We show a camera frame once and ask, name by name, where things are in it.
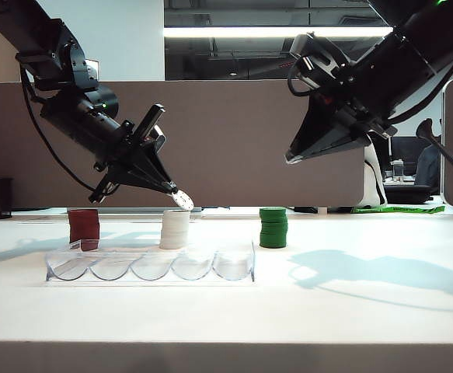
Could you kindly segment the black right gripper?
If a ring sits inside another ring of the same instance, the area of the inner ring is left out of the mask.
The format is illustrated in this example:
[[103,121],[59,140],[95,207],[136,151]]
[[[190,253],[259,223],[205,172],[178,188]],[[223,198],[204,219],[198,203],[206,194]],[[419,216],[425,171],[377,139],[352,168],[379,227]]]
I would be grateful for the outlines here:
[[325,85],[319,88],[319,101],[308,101],[304,120],[285,152],[287,163],[368,146],[371,132],[390,138],[397,128],[389,123],[389,115],[389,108],[378,104],[369,89],[355,92],[343,83]]

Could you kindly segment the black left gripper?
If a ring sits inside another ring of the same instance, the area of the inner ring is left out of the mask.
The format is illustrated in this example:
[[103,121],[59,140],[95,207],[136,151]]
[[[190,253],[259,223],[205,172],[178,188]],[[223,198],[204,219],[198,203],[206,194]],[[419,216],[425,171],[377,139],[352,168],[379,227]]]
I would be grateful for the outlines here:
[[111,195],[120,185],[140,187],[164,194],[174,193],[177,185],[164,169],[158,151],[166,140],[157,124],[140,123],[143,130],[128,135],[111,156],[97,161],[94,169],[105,176],[100,180],[89,196],[92,203],[100,203]]

